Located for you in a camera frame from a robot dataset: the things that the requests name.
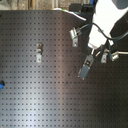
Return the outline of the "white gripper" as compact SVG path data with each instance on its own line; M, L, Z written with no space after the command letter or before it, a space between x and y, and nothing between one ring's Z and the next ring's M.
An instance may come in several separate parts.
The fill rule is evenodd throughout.
M99 31L99 29L96 26L93 26L91 29L91 32L89 34L89 41L88 46L92 49L97 49L101 45L104 45L106 42L106 38L103 36L103 34ZM80 69L78 76L81 79L84 79L90 70L92 64L94 62L94 58L92 55L88 55L83 63L82 68Z

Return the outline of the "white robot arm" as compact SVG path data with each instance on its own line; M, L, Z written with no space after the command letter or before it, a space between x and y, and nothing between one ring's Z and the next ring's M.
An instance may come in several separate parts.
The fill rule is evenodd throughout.
M108 40L112 38L110 32L115 23L128 11L128 0L98 0L93 15L92 28L89 34L88 46L92 51L101 48L98 55L103 55Z

